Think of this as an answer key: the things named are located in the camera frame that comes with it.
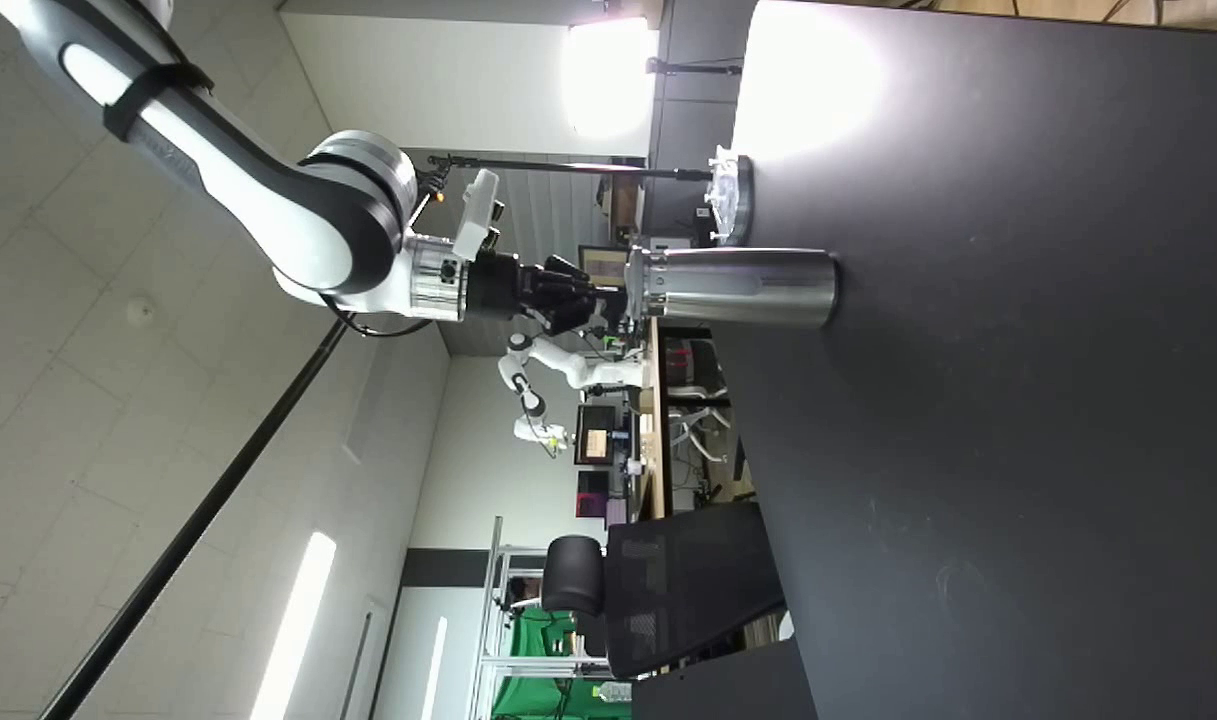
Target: office chair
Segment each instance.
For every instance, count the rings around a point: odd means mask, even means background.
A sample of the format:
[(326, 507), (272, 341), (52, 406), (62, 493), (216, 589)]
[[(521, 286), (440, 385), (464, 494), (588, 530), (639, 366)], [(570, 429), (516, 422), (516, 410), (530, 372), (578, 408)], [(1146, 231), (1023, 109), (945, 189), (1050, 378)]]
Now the office chair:
[(544, 611), (602, 615), (608, 669), (632, 677), (718, 642), (785, 606), (759, 506), (713, 505), (550, 542)]

